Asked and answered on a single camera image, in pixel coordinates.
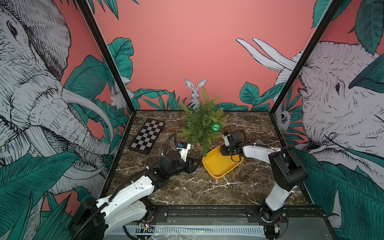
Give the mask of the green glitter ball ornament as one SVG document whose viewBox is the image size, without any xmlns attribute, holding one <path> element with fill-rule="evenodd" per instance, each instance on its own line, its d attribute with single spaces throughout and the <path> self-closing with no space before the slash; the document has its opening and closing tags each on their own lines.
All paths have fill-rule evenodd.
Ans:
<svg viewBox="0 0 384 240">
<path fill-rule="evenodd" d="M 211 128 L 214 132 L 218 132 L 221 130 L 222 125 L 219 122 L 212 122 Z"/>
</svg>

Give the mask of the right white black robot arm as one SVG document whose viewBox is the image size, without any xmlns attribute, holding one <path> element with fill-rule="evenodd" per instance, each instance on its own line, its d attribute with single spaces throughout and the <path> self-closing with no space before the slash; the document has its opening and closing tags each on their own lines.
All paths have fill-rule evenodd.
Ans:
<svg viewBox="0 0 384 240">
<path fill-rule="evenodd" d="M 292 191 L 308 178 L 302 160 L 291 147 L 272 148 L 250 142 L 243 130 L 232 133 L 224 131 L 223 139 L 225 145 L 220 150 L 222 156 L 238 155 L 271 165 L 275 184 L 262 203 L 260 216 L 264 222 L 276 222 Z"/>
</svg>

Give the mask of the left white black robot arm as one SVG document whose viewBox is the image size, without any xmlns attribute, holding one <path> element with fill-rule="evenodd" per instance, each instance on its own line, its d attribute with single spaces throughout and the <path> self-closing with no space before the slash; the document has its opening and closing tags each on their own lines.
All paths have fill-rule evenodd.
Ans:
<svg viewBox="0 0 384 240">
<path fill-rule="evenodd" d="M 193 173 L 188 159 L 191 144 L 181 142 L 176 149 L 164 150 L 162 158 L 125 180 L 113 194 L 81 203 L 69 223 L 71 240 L 102 240 L 111 231 L 132 222 L 154 218 L 148 197 L 181 173 Z"/>
</svg>

